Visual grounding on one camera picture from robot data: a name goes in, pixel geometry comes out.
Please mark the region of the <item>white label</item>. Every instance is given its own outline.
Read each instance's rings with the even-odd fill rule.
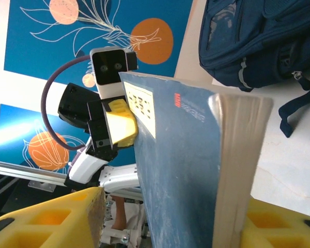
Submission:
[[[131,111],[156,138],[153,92],[124,82]]]

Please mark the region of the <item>blue poster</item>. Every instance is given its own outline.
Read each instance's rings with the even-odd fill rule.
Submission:
[[[138,72],[173,76],[192,0],[10,1],[6,71],[40,79],[93,48],[118,45],[137,53]],[[88,61],[57,82],[93,90]]]
[[[70,146],[85,144],[89,135],[57,116],[49,115],[49,121],[58,134]],[[39,112],[0,105],[0,161],[19,164],[66,174],[68,162],[76,151],[69,151],[57,144],[44,127]],[[109,165],[120,166],[135,163],[134,149],[119,151]]]

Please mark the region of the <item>backpack strap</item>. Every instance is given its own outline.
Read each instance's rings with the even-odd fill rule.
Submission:
[[[304,90],[310,89],[310,80],[306,79],[302,74],[299,75],[297,80],[302,85]],[[293,127],[288,123],[288,117],[307,104],[310,104],[310,91],[303,96],[287,102],[285,105],[279,108],[279,115],[282,119],[280,123],[280,129],[287,138],[289,138],[293,133]]]

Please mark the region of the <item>yellow foam block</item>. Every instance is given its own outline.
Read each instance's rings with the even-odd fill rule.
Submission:
[[[112,144],[118,147],[133,145],[138,134],[136,119],[124,99],[110,102],[111,112],[105,112]]]
[[[105,214],[102,188],[78,191],[0,217],[0,248],[99,247]]]
[[[251,199],[242,248],[310,248],[310,216]]]

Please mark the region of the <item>white table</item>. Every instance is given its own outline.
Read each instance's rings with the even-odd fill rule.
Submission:
[[[198,61],[198,36],[205,2],[193,2],[175,77],[221,85],[199,66]],[[302,113],[303,117],[290,138],[286,138],[279,129],[281,119],[278,115],[280,106],[305,92],[298,83],[291,82],[252,93],[274,99],[252,196],[310,215],[310,107]]]

